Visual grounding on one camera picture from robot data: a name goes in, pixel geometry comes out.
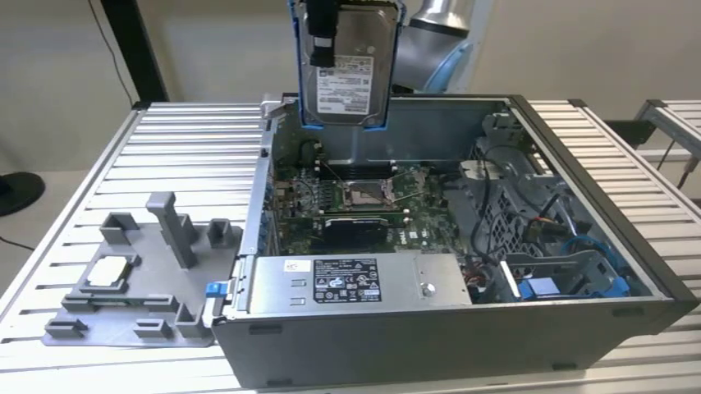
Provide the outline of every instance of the barcode sticker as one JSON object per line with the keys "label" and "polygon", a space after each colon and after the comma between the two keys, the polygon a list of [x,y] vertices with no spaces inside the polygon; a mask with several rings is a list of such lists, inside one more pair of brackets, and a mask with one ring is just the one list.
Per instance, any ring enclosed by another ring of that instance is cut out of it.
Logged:
{"label": "barcode sticker", "polygon": [[311,260],[284,260],[284,272],[308,273],[311,271]]}
{"label": "barcode sticker", "polygon": [[369,114],[371,56],[336,56],[333,68],[316,68],[319,113]]}

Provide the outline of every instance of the blue cable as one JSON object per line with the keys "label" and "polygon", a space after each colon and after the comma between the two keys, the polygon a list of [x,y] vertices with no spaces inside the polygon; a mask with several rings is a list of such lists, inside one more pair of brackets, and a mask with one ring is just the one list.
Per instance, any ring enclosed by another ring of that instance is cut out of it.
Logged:
{"label": "blue cable", "polygon": [[603,242],[595,240],[590,236],[575,236],[570,238],[563,244],[562,248],[559,250],[560,255],[567,254],[567,250],[570,248],[570,245],[574,241],[587,241],[591,242],[596,248],[606,254],[606,260],[608,260],[608,263],[612,265],[612,269],[618,270],[618,259],[615,258],[615,255],[611,252],[611,249],[603,244]]}

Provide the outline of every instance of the open computer tower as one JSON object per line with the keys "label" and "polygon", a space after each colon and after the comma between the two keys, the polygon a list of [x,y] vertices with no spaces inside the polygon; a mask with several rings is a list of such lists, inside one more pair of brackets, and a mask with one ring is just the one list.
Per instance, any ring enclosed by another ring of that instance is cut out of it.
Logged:
{"label": "open computer tower", "polygon": [[587,368],[694,297],[520,96],[267,125],[212,329],[242,387]]}

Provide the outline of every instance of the wall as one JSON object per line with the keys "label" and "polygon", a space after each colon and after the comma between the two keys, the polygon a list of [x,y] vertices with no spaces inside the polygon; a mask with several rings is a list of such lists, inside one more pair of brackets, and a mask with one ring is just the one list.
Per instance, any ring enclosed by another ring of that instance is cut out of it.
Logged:
{"label": "wall", "polygon": [[84,169],[129,110],[88,4],[0,6],[0,172]]}
{"label": "wall", "polygon": [[698,99],[698,15],[698,0],[496,0],[468,89],[583,99],[608,118]]}
{"label": "wall", "polygon": [[[411,14],[420,0],[405,3]],[[138,4],[173,100],[255,101],[295,90],[284,0]],[[579,97],[604,117],[631,116],[648,97],[701,95],[696,0],[479,4],[494,9],[471,92]],[[128,105],[86,0],[0,5],[0,171],[88,168]]]}

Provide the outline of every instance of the motherboard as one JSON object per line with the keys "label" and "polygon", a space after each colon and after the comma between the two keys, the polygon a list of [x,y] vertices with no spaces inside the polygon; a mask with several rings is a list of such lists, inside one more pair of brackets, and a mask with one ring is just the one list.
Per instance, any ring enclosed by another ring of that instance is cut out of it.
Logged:
{"label": "motherboard", "polygon": [[444,174],[429,166],[283,167],[275,175],[281,255],[465,254],[443,198]]}

